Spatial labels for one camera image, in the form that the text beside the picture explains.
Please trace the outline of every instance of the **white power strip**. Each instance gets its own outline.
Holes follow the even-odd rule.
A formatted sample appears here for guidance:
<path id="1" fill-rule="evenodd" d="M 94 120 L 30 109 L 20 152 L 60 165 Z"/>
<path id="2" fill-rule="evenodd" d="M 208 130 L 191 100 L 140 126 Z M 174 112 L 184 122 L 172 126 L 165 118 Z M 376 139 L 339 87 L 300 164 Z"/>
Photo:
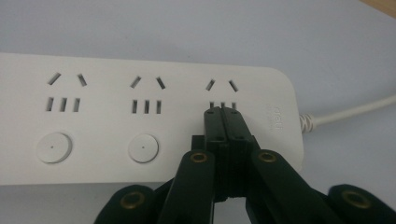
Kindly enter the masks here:
<path id="1" fill-rule="evenodd" d="M 221 105 L 301 169 L 294 89 L 275 69 L 0 53 L 0 185 L 166 181 Z"/>

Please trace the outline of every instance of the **power switch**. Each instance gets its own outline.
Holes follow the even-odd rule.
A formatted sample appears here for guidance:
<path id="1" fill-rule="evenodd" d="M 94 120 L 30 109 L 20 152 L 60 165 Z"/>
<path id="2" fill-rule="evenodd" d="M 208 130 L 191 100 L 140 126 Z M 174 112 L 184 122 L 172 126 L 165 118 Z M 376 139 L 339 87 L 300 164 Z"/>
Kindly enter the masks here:
<path id="1" fill-rule="evenodd" d="M 140 163 L 152 161 L 158 154 L 158 142 L 149 134 L 140 134 L 129 144 L 128 153 L 134 161 Z"/>
<path id="2" fill-rule="evenodd" d="M 72 141 L 63 133 L 50 133 L 37 145 L 37 157 L 44 163 L 64 161 L 72 151 Z"/>

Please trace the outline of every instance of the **power cord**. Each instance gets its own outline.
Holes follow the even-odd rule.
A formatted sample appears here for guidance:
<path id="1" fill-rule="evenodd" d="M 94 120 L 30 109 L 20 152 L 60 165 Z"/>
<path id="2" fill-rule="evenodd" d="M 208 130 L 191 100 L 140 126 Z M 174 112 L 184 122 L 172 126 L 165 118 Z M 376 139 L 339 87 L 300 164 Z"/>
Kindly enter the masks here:
<path id="1" fill-rule="evenodd" d="M 302 133 L 311 133 L 320 125 L 333 123 L 341 119 L 355 117 L 360 114 L 364 114 L 393 104 L 396 104 L 396 94 L 381 100 L 371 102 L 366 105 L 359 105 L 349 108 L 347 110 L 335 112 L 324 116 L 315 117 L 311 114 L 303 114 L 300 115 L 301 131 Z"/>

